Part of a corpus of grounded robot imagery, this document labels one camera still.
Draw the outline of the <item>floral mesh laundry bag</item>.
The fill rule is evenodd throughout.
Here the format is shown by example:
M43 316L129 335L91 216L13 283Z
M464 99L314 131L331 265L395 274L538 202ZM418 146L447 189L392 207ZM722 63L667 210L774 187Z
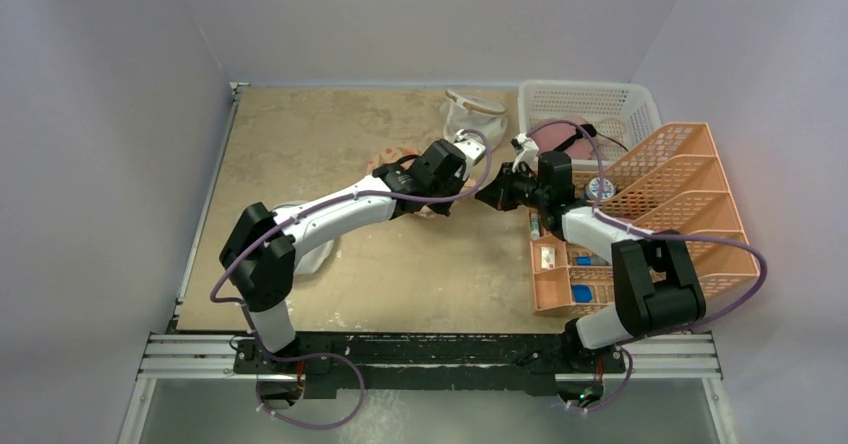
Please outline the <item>floral mesh laundry bag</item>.
M423 185L409 171L419 156L420 152L411 148L388 148L369 161L367 171L382 183L381 191L421 196Z

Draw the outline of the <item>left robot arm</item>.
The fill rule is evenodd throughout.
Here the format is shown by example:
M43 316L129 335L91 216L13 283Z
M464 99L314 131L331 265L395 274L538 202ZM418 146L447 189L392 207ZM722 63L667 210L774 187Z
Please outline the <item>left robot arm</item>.
M296 331L286 299L296 267L309 252L361 227L424 207L447 215L485 153L484 145L469 137L439 139L422 154L383 164L323 198L278 211L261 202L245 208L219 260L262 342L260 361L275 373L297 363Z

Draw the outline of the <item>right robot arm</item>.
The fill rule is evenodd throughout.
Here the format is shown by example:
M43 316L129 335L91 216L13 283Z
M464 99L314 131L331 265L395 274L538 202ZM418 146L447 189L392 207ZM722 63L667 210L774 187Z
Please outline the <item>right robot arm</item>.
M567 154L544 152L535 170L505 163L475 197L498 211L533 209L549 234L610 264L612 303L564 327L561 356L569 368L584 371L599 360L601 349L705 316L706 299L682 237L603 221L579 199Z

